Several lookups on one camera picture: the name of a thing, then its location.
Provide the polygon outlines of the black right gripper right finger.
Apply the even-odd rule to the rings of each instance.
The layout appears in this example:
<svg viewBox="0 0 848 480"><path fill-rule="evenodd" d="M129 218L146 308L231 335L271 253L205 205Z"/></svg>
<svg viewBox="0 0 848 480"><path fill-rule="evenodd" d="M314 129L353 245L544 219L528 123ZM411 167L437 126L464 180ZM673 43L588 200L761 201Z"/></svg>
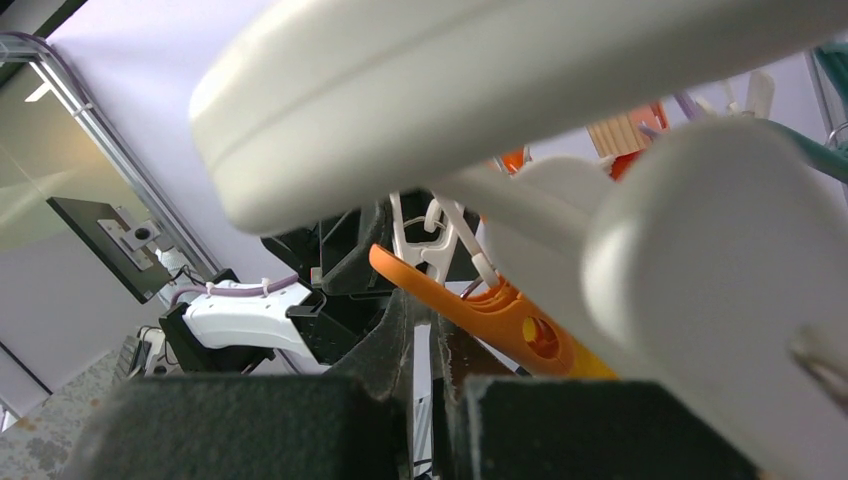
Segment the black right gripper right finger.
<svg viewBox="0 0 848 480"><path fill-rule="evenodd" d="M430 333L444 479L756 479L656 383L520 376L450 321Z"/></svg>

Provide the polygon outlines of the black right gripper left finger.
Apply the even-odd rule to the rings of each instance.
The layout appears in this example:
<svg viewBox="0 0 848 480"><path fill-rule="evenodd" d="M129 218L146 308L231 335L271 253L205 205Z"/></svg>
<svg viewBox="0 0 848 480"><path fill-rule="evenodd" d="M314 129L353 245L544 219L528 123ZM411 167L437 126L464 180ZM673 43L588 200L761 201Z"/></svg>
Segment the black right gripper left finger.
<svg viewBox="0 0 848 480"><path fill-rule="evenodd" d="M408 479L414 303L320 375L190 374L120 384L66 479Z"/></svg>

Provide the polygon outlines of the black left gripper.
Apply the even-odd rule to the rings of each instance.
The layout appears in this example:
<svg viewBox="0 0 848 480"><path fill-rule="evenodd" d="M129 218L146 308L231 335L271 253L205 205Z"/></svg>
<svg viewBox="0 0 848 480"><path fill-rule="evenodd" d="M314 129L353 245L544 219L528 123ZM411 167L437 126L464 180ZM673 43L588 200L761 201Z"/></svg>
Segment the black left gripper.
<svg viewBox="0 0 848 480"><path fill-rule="evenodd" d="M434 198L428 192L400 193L405 219L424 215ZM421 223L406 228L410 242L434 240ZM261 239L263 246L281 260L307 285L329 297L373 298L390 294L397 287L370 264L369 252L378 245L392 249L392 213L389 196L370 205L347 210L307 227ZM471 281L478 277L468 252L456 245L447 282Z"/></svg>

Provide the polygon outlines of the white hanger clip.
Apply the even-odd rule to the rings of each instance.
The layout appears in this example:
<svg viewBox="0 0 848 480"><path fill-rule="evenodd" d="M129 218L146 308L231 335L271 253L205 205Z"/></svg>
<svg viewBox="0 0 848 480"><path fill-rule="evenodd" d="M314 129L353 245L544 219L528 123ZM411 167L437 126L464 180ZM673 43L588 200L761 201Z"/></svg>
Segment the white hanger clip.
<svg viewBox="0 0 848 480"><path fill-rule="evenodd" d="M495 267L484 253L475 233L464 218L464 208L457 202L436 195L424 215L405 219L401 194L389 195L392 213L392 249L396 257L412 267L426 265L426 275L439 284L447 281L456 245L461 242L482 283L495 287L500 280ZM427 233L437 232L431 241L410 242L406 228L421 223Z"/></svg>

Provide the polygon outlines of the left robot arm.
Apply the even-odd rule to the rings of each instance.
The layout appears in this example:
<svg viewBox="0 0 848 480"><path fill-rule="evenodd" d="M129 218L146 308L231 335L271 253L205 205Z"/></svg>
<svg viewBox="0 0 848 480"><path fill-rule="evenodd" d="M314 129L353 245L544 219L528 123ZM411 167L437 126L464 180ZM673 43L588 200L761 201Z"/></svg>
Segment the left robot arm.
<svg viewBox="0 0 848 480"><path fill-rule="evenodd" d="M422 190L261 242L292 276L246 284L222 273L174 294L160 326L183 371L248 373L277 354L295 373L337 363L381 323L395 291L369 263L373 245L440 283L477 275L440 202Z"/></svg>

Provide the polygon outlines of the white plastic sock hanger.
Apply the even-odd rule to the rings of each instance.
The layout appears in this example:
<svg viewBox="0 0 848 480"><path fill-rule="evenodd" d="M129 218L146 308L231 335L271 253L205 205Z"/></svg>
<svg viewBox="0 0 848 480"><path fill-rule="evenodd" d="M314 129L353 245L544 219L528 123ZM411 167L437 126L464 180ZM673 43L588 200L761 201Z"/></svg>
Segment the white plastic sock hanger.
<svg viewBox="0 0 848 480"><path fill-rule="evenodd" d="M422 188L622 377L780 479L847 475L847 212L751 115L661 132L620 180L496 157L842 33L843 1L276 1L187 116L227 220L281 233Z"/></svg>

